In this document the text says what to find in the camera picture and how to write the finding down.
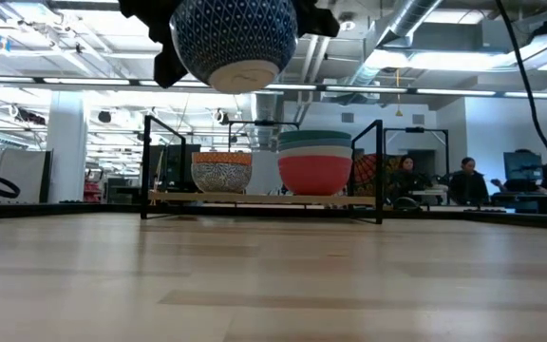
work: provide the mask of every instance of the computer monitor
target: computer monitor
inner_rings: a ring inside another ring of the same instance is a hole
[[[541,156],[529,152],[503,154],[507,180],[539,181],[543,177]]]

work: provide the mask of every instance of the white column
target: white column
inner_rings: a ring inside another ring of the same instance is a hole
[[[52,151],[50,203],[84,198],[89,115],[82,92],[52,92],[47,123],[47,150]]]

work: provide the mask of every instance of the colorful patterned bowl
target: colorful patterned bowl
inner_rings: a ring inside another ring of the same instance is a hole
[[[277,146],[278,151],[284,151],[299,147],[317,147],[317,146],[342,146],[351,147],[351,140],[347,139],[316,139],[297,142],[284,142]]]
[[[241,193],[251,181],[250,165],[231,163],[194,163],[191,176],[199,190],[205,193]]]
[[[183,65],[223,93],[268,85],[296,50],[292,0],[183,0],[170,24]]]
[[[339,158],[351,158],[351,147],[345,146],[314,146],[289,148],[278,153],[279,158],[330,156]]]
[[[252,165],[253,155],[239,152],[194,152],[191,155],[192,163],[230,163]]]
[[[345,139],[351,141],[351,134],[328,130],[299,130],[280,133],[277,138],[279,143],[294,143],[318,139]]]
[[[295,195],[332,196],[343,190],[351,172],[351,159],[325,156],[278,160],[284,185]]]

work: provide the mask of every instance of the person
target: person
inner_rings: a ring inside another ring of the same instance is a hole
[[[398,169],[391,174],[388,187],[392,201],[400,197],[412,198],[421,201],[420,196],[412,196],[412,191],[425,190],[432,186],[426,175],[414,172],[415,161],[409,156],[402,156],[398,163]]]
[[[515,151],[515,153],[532,153],[532,151],[522,148]],[[518,192],[518,193],[540,193],[547,195],[547,164],[541,167],[542,180],[541,184],[537,184],[536,180],[507,180],[505,183],[501,183],[501,180],[491,180],[493,185],[497,186],[501,193]],[[538,213],[547,215],[547,199],[538,200]]]
[[[484,175],[476,171],[473,158],[462,159],[462,170],[451,175],[449,196],[459,205],[483,204],[489,201]]]

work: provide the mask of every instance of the orange patterned bowl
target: orange patterned bowl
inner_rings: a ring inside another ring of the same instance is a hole
[[[253,164],[253,155],[242,152],[194,152],[191,158],[192,163]]]

